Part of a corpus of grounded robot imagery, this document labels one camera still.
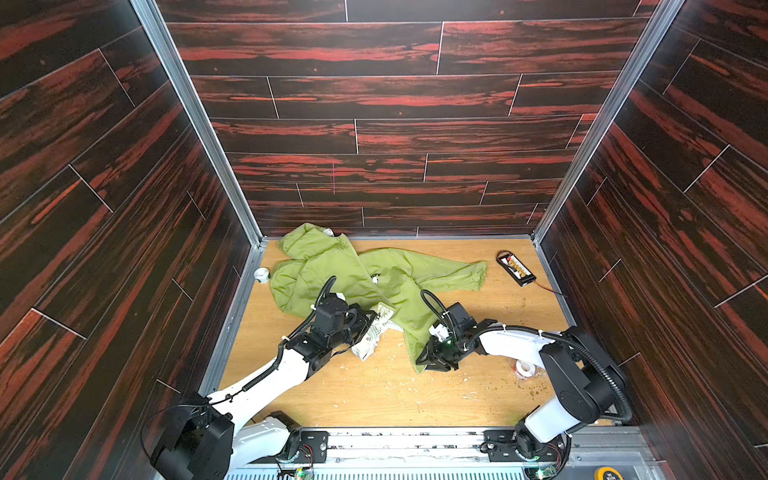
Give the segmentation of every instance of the dark wood panel wall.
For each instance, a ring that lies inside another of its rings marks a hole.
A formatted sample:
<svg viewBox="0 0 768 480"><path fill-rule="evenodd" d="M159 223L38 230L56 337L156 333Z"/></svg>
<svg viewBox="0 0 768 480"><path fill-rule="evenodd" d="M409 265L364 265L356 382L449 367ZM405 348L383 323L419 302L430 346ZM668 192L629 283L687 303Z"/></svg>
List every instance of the dark wood panel wall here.
<svg viewBox="0 0 768 480"><path fill-rule="evenodd" d="M262 230L531 233L639 0L159 0Z"/></svg>
<svg viewBox="0 0 768 480"><path fill-rule="evenodd" d="M250 246L127 0L0 9L0 477L150 478Z"/></svg>
<svg viewBox="0 0 768 480"><path fill-rule="evenodd" d="M542 241L677 480L768 478L767 31L686 2Z"/></svg>

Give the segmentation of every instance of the white tape roll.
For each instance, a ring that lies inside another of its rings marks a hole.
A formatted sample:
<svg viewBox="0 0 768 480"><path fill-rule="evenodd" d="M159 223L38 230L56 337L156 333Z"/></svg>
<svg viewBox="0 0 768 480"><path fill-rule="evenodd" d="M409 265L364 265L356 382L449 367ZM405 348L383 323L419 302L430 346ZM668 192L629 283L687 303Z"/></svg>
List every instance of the white tape roll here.
<svg viewBox="0 0 768 480"><path fill-rule="evenodd" d="M520 376L532 377L536 373L536 365L518 360L515 364L515 370L517 370Z"/></svg>
<svg viewBox="0 0 768 480"><path fill-rule="evenodd" d="M258 283L267 283L270 281L270 271L263 266L261 268L257 268L253 276L256 278Z"/></svg>

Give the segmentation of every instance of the mounting plate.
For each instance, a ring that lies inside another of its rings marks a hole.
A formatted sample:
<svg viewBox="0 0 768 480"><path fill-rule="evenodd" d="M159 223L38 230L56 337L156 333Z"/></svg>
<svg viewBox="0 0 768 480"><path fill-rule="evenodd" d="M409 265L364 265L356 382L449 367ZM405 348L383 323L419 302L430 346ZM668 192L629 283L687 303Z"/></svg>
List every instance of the mounting plate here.
<svg viewBox="0 0 768 480"><path fill-rule="evenodd" d="M527 462L518 455L515 450L515 430L486 430L483 432L485 443L493 445L488 449L488 460L491 462ZM554 453L547 449L546 453L538 458L539 462L554 462Z"/></svg>

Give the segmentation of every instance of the tape roll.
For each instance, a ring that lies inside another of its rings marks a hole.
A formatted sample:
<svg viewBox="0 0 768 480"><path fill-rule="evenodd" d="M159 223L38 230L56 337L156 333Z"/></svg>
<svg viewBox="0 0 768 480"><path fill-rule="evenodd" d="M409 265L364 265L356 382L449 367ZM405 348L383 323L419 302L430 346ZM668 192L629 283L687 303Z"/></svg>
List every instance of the tape roll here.
<svg viewBox="0 0 768 480"><path fill-rule="evenodd" d="M515 364L515 370L517 370L521 376L529 378L536 373L536 365L518 360L518 362Z"/></svg>
<svg viewBox="0 0 768 480"><path fill-rule="evenodd" d="M258 283L267 283L270 281L270 271L263 266L261 268L257 268L253 276L256 278Z"/></svg>
<svg viewBox="0 0 768 480"><path fill-rule="evenodd" d="M624 480L624 477L615 468L602 467L595 471L594 480Z"/></svg>

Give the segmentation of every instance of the battery pack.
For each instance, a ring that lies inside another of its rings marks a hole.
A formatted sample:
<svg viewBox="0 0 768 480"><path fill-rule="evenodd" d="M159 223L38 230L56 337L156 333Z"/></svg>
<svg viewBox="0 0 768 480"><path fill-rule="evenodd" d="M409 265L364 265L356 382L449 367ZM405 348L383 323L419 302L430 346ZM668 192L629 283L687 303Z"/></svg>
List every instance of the battery pack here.
<svg viewBox="0 0 768 480"><path fill-rule="evenodd" d="M536 276L510 251L502 250L497 253L496 263L503 266L520 286L526 286L536 280Z"/></svg>

